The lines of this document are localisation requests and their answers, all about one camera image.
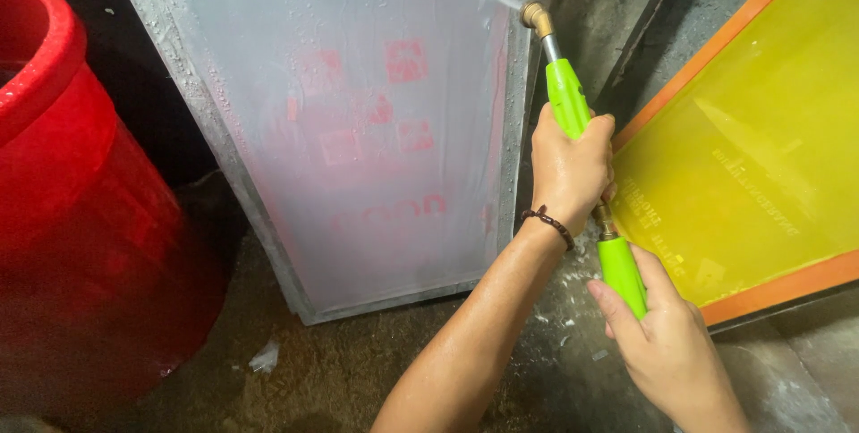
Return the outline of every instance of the bracelet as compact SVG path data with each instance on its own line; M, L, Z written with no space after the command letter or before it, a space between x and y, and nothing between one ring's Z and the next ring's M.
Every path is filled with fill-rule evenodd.
M561 236L564 238L564 241L567 242L567 252L573 249L573 237L570 235L570 230L567 230L566 227L560 222L555 220L554 218L545 214L545 205L542 205L541 208L538 208L537 211L532 209L527 209L522 212L522 220L530 217L540 218L543 223L548 223L552 225L555 229L557 229L558 233L561 233Z

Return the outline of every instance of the hand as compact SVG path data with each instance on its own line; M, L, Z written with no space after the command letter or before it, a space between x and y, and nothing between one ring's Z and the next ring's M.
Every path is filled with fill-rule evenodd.
M579 139L570 139L557 125L552 105L546 103L531 137L531 209L545 205L546 215L563 223L573 236L581 233L600 195L611 200L617 190L612 183L613 132L614 116L606 114L591 119Z
M632 381L685 433L751 431L701 312L680 297L656 255L629 247L647 288L649 312L641 322L605 283L592 280L587 290Z

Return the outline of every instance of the red plastic bin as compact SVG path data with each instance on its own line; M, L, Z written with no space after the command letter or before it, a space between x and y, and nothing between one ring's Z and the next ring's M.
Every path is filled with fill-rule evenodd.
M0 412L133 399L204 343L220 264L84 62L65 0L0 0Z

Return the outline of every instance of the pressure washer gun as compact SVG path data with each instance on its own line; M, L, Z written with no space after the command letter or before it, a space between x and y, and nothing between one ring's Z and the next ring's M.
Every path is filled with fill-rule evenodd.
M525 27L533 29L543 43L549 61L545 66L545 78L555 120L567 136L578 139L590 121L590 109L587 108L582 84L570 66L570 61L561 57L549 13L538 1L529 0L522 5L519 20ZM603 280L624 298L632 313L641 319L647 314L647 293L629 244L612 229L612 211L607 203L599 200L591 216L600 228L596 249L602 263Z

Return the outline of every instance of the green handle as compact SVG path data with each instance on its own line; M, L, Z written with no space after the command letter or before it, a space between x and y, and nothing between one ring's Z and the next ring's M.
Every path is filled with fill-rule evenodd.
M587 108L582 84L570 66L570 61L558 59L549 63L545 67L545 78L555 120L567 136L579 139L590 121L590 109ZM606 284L624 298L632 313L640 320L647 314L647 293L626 239L617 237L609 241L597 241L596 247Z
M545 67L545 80L555 120L567 136L579 139L590 121L590 110L570 61L558 59L549 63Z
M602 280L624 298L632 313L641 320L647 314L647 292L626 239L597 241L596 250L602 263Z

